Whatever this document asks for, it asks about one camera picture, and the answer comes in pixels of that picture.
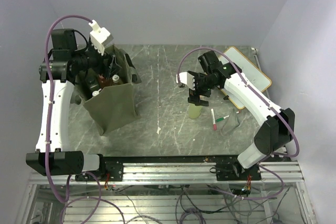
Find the amber liquid clear bottle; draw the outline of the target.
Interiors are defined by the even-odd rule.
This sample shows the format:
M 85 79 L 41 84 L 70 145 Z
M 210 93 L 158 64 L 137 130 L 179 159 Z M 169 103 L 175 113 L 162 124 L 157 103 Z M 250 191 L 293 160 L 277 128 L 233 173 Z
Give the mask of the amber liquid clear bottle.
M 115 75 L 112 76 L 112 82 L 113 82 L 113 85 L 121 85 L 121 84 L 123 84 L 122 79 L 117 74 L 115 74 Z

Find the green bottle peach cap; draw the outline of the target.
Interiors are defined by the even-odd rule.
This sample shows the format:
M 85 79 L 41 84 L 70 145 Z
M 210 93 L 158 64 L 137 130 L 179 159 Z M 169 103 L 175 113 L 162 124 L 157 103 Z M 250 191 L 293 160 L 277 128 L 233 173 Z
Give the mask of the green bottle peach cap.
M 187 112 L 190 119 L 196 119 L 200 116 L 201 111 L 202 111 L 201 105 L 194 105 L 190 103 Z

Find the orange bottle pink cap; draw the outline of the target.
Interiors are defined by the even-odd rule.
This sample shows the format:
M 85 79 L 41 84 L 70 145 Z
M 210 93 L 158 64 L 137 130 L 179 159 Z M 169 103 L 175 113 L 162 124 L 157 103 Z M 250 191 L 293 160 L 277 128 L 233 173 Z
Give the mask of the orange bottle pink cap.
M 113 81 L 112 79 L 107 79 L 102 75 L 98 75 L 98 83 L 101 89 L 105 88 L 105 87 L 110 87 L 113 85 Z

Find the tall clear square bottle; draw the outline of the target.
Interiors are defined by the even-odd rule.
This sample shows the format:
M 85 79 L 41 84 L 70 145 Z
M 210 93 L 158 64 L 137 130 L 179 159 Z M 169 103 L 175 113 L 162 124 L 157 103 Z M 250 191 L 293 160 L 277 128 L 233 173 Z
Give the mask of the tall clear square bottle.
M 99 82 L 97 80 L 97 78 L 95 76 L 87 76 L 86 79 L 86 84 L 88 86 L 89 89 L 89 93 L 92 95 L 94 92 L 99 91 L 100 90 L 100 85 Z

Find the yellow-green pump bottle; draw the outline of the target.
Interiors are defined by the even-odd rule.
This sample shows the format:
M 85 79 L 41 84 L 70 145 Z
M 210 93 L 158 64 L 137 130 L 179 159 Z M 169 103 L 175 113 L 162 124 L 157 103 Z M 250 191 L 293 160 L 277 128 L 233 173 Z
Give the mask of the yellow-green pump bottle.
M 92 93 L 92 96 L 93 96 L 93 97 L 98 96 L 99 93 L 100 93 L 100 91 L 101 91 L 101 89 L 94 91 L 94 92 Z

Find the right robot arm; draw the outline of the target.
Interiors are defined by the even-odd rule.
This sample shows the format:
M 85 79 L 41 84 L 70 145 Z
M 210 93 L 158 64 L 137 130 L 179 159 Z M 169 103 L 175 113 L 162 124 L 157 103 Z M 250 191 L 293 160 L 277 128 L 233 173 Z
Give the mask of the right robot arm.
M 208 50 L 199 56 L 203 72 L 177 72 L 176 82 L 187 86 L 188 102 L 195 106 L 208 106 L 201 97 L 209 97 L 214 88 L 225 89 L 244 105 L 254 116 L 260 128 L 251 145 L 237 156 L 237 164 L 231 167 L 236 179 L 244 179 L 250 168 L 267 159 L 290 141 L 295 140 L 295 113 L 292 109 L 282 109 L 248 80 L 243 70 L 232 60 L 222 63 L 218 50 Z

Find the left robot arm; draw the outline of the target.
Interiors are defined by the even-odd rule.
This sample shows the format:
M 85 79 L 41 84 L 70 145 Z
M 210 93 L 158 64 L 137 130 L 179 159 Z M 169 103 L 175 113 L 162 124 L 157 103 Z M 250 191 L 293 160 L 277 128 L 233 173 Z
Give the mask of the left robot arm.
M 113 39 L 105 28 L 94 28 L 86 45 L 78 49 L 75 29 L 54 29 L 51 32 L 52 49 L 39 67 L 43 89 L 43 114 L 38 142 L 33 153 L 26 155 L 26 164 L 43 176 L 77 175 L 88 171 L 94 180 L 107 175 L 101 154 L 84 154 L 70 149 L 68 115 L 76 76 L 94 70 L 108 72 L 112 61 L 105 52 Z

